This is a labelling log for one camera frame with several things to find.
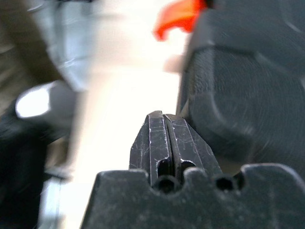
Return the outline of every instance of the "black object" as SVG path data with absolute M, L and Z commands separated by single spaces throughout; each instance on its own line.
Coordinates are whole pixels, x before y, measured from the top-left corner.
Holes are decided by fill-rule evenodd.
M 0 229 L 37 226 L 46 131 L 45 126 L 18 119 L 15 102 L 0 119 Z
M 130 168 L 97 175 L 82 229 L 304 227 L 305 184 L 295 171 L 246 165 L 238 176 L 224 175 L 209 146 L 178 116 L 147 116 Z
M 187 50 L 177 115 L 223 171 L 281 163 L 305 178 L 302 0 L 216 0 Z

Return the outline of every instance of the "blurry background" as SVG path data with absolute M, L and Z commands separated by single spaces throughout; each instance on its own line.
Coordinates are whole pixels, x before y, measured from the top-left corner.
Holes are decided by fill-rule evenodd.
M 188 34 L 152 31 L 171 0 L 28 0 L 58 68 L 79 91 L 67 167 L 72 181 L 45 184 L 41 228 L 79 228 L 98 172 L 128 169 L 148 113 L 175 113 Z

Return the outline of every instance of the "orange plastic part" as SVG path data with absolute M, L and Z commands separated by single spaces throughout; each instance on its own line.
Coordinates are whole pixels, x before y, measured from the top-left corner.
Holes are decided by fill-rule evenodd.
M 200 12 L 206 8 L 204 0 L 181 0 L 165 7 L 153 32 L 156 39 L 166 40 L 166 32 L 173 27 L 192 32 Z

